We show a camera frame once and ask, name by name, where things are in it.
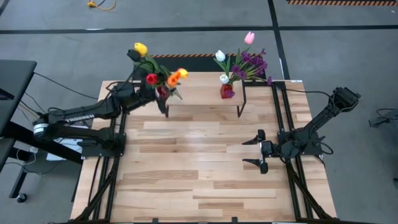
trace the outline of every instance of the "gray carpet floor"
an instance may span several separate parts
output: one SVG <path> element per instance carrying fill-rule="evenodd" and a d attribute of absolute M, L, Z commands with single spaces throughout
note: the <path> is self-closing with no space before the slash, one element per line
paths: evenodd
<path fill-rule="evenodd" d="M 88 9 L 85 4 L 10 0 L 0 16 L 0 30 L 272 25 L 264 0 L 117 0 L 109 12 Z M 107 0 L 104 7 L 110 4 Z M 274 4 L 280 26 L 398 24 L 396 7 L 293 6 L 284 0 L 274 0 Z M 151 54 L 234 52 L 245 33 L 3 34 L 0 59 L 35 60 L 36 72 L 96 96 L 102 80 L 120 80 L 130 74 L 132 62 L 126 52 L 135 42 L 145 43 Z M 370 128 L 368 119 L 377 116 L 378 108 L 398 108 L 398 30 L 282 31 L 281 35 L 291 79 L 303 80 L 306 90 L 331 92 L 336 86 L 347 86 L 362 95 L 357 108 L 319 131 L 335 150 L 325 162 L 338 216 L 396 223 L 398 190 L 392 179 L 398 177 L 397 126 Z M 263 47 L 269 62 L 267 74 L 282 78 L 273 31 L 256 32 L 252 49 Z M 38 76 L 27 92 L 43 108 L 93 103 Z M 312 115 L 327 102 L 322 95 L 308 94 L 308 100 Z M 24 101 L 35 106 L 30 98 Z M 20 111 L 12 120 L 31 128 Z M 54 165 L 57 162 L 45 161 L 40 152 L 29 169 L 44 172 Z M 22 204 L 8 198 L 19 170 L 10 164 L 0 173 L 0 223 L 67 221 L 80 167 L 61 162 L 49 174 L 29 174 L 22 187 L 29 200 Z"/>

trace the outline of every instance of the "wooden table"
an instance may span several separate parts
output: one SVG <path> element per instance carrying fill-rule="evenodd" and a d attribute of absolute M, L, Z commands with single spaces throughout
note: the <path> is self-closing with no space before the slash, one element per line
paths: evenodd
<path fill-rule="evenodd" d="M 167 100 L 167 106 L 236 106 L 240 117 L 239 106 L 242 106 L 243 110 L 246 104 L 245 88 L 242 82 L 234 82 L 234 97 L 221 99 L 222 74 L 224 72 L 190 72 L 188 78 L 179 80 L 181 85 L 177 89 L 182 100 L 174 95 Z"/>
<path fill-rule="evenodd" d="M 109 82 L 103 82 L 100 98 L 107 94 Z M 304 90 L 303 83 L 286 81 L 286 85 Z M 311 120 L 305 94 L 288 94 L 295 127 L 305 126 Z M 243 158 L 259 157 L 258 146 L 243 146 L 242 142 L 252 139 L 258 129 L 277 142 L 278 132 L 271 88 L 247 87 L 246 96 L 240 118 L 230 106 L 174 106 L 169 118 L 158 111 L 156 103 L 132 111 L 127 118 L 127 146 L 120 160 L 111 221 L 230 222 L 231 217 L 254 222 L 294 221 L 283 163 L 267 159 L 269 172 L 260 174 L 256 166 L 242 162 Z M 96 119 L 93 123 L 95 129 L 106 126 L 109 121 Z M 302 156 L 302 160 L 309 191 L 335 216 L 322 163 L 313 156 Z M 71 218 L 87 205 L 96 161 L 89 158 L 83 163 Z M 304 217 L 299 190 L 298 197 Z M 100 218 L 105 211 L 104 203 L 101 206 Z"/>

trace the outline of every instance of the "vase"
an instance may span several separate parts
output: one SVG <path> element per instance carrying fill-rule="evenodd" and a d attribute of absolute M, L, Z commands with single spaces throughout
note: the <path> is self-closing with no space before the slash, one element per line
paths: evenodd
<path fill-rule="evenodd" d="M 232 98 L 235 95 L 233 86 L 230 84 L 222 84 L 220 88 L 221 99 Z"/>

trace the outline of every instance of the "red vase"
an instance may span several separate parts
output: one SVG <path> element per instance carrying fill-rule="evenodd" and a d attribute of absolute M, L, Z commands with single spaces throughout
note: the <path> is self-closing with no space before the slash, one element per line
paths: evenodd
<path fill-rule="evenodd" d="M 230 84 L 222 84 L 220 93 L 221 93 L 221 98 L 222 99 L 227 99 L 227 98 L 232 98 L 232 91 L 233 87 Z"/>

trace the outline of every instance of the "yellow cable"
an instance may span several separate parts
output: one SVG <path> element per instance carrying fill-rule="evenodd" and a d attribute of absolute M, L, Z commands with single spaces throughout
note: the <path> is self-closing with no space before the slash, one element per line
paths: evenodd
<path fill-rule="evenodd" d="M 113 5 L 111 7 L 109 7 L 109 8 L 103 8 L 103 7 L 97 6 L 93 1 L 89 1 L 87 3 L 88 7 L 95 7 L 95 8 L 104 10 L 104 11 L 112 10 L 115 7 L 115 5 L 116 5 L 116 0 L 113 0 Z"/>
<path fill-rule="evenodd" d="M 30 109 L 26 108 L 24 105 L 20 104 L 22 108 L 24 108 L 27 112 L 29 112 L 34 118 L 39 118 L 36 114 L 30 111 Z"/>

